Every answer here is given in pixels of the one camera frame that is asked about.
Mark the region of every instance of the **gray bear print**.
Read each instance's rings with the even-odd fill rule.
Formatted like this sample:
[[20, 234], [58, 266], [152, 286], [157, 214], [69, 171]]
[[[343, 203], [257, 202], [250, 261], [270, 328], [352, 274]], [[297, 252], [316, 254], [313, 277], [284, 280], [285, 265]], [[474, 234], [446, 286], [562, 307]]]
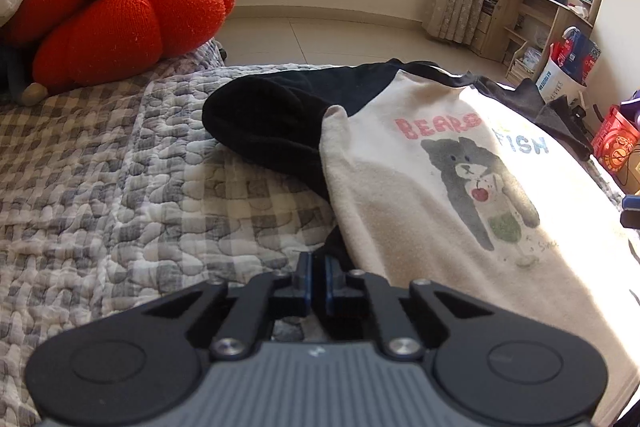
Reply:
[[495, 237], [507, 243], [517, 244], [522, 230], [505, 197], [526, 227], [535, 229], [540, 224], [538, 211], [520, 183], [491, 151], [466, 137], [460, 137], [460, 141], [425, 139], [420, 145], [440, 171], [454, 210], [485, 250], [495, 248], [478, 206], [484, 210], [483, 217]]

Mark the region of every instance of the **red bag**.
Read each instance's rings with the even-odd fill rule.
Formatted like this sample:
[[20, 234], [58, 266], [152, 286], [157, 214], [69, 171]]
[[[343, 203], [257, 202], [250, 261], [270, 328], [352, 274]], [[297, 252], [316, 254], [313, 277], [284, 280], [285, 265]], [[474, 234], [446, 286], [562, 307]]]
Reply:
[[593, 155], [611, 174], [622, 169], [626, 159], [640, 139], [640, 133], [624, 116], [617, 105], [609, 108], [607, 118], [591, 142]]

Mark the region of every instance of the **red cherry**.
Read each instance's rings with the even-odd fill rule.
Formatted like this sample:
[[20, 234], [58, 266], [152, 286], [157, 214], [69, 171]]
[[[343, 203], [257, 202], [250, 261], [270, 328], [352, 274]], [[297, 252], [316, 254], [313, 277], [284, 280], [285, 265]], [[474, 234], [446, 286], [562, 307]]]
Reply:
[[486, 188], [474, 188], [471, 191], [471, 197], [476, 201], [486, 201], [489, 199], [489, 192]]

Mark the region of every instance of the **quilted bedspread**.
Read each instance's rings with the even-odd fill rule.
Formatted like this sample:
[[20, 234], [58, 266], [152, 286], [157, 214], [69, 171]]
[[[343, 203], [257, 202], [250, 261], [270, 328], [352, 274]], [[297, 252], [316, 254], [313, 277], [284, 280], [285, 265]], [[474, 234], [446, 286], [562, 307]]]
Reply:
[[[215, 44], [33, 108], [0, 104], [0, 421], [38, 416], [22, 381], [68, 328], [205, 279], [246, 283], [320, 245], [328, 204], [204, 131], [207, 95], [274, 68], [219, 68]], [[282, 339], [302, 325], [281, 323]]]

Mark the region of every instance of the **baseboard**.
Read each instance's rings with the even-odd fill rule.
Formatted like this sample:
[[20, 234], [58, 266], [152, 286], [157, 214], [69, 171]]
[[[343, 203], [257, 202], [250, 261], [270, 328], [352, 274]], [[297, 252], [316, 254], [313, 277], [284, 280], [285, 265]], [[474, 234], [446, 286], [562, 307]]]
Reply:
[[336, 21], [363, 22], [393, 28], [417, 30], [421, 28], [420, 21], [402, 19], [391, 15], [367, 13], [357, 10], [342, 10], [338, 8], [317, 8], [313, 6], [236, 6], [229, 15], [230, 18], [248, 17], [291, 17], [300, 19], [331, 19]]

